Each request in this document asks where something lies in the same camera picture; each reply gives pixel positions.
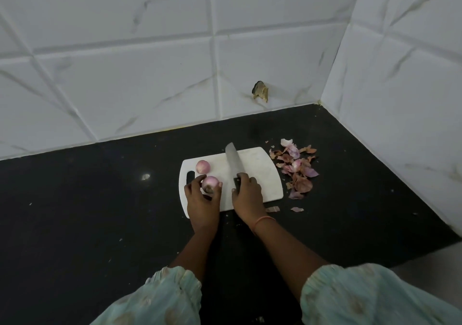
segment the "person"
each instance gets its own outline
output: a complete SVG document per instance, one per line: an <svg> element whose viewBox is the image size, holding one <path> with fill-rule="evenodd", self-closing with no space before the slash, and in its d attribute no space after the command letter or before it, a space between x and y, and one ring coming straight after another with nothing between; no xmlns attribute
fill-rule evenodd
<svg viewBox="0 0 462 325"><path fill-rule="evenodd" d="M263 206L255 178L239 174L234 210L263 242L308 324L462 324L462 312L377 264L342 268L304 246ZM194 235L176 259L134 293L109 306L91 325L198 325L205 261L218 229L222 183L211 200L200 191L205 175L184 187Z"/></svg>

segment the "pile of onion peels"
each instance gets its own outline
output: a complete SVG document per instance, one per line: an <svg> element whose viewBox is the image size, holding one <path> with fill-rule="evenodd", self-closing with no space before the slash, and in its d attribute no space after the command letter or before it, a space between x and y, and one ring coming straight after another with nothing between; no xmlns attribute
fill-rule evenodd
<svg viewBox="0 0 462 325"><path fill-rule="evenodd" d="M313 178L319 175L311 168L311 161L316 158L312 156L316 152L311 145L298 149L291 140L281 139L283 151L272 149L269 150L269 157L272 160L282 162L276 163L276 166L281 169L281 172L292 178L291 182L286 183L287 189L291 190L289 199L303 199L304 193L309 192L313 188L313 183L308 178ZM302 154L306 153L307 158L302 158Z"/></svg>

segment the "metal blade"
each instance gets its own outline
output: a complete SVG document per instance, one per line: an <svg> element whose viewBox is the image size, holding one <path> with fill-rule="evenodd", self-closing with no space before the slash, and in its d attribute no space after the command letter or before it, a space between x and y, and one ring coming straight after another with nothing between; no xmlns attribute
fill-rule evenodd
<svg viewBox="0 0 462 325"><path fill-rule="evenodd" d="M233 178L240 172L245 172L244 165L237 153L236 148L234 147L233 143L229 143L225 147L226 159L228 159L228 164L231 168L231 174Z"/></svg>

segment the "hand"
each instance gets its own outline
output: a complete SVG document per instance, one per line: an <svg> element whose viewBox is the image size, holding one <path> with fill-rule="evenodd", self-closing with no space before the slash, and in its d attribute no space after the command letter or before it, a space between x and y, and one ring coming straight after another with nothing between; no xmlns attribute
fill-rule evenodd
<svg viewBox="0 0 462 325"><path fill-rule="evenodd" d="M263 206L262 187L257 183L257 179L247 173L238 173L241 178L241 188L239 194L236 189L232 191L232 204L234 211L252 228L258 218L267 216Z"/></svg>
<svg viewBox="0 0 462 325"><path fill-rule="evenodd" d="M207 231L214 236L220 219L220 199L222 182L213 189L212 199L207 200L200 191L200 182L206 175L200 175L190 184L184 186L184 193L188 199L188 215L194 232Z"/></svg>

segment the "forearm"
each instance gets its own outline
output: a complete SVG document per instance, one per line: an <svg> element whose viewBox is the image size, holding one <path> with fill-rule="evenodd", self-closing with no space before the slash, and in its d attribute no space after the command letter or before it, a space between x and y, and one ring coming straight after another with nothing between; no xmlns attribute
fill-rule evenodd
<svg viewBox="0 0 462 325"><path fill-rule="evenodd" d="M204 279L208 250L214 237L215 233L210 230L200 230L196 232L169 267L181 266L184 269L190 270L194 273L194 276L202 282Z"/></svg>
<svg viewBox="0 0 462 325"><path fill-rule="evenodd" d="M329 263L272 219L262 219L255 227L255 234L265 245L293 295L300 301L306 279L319 267Z"/></svg>

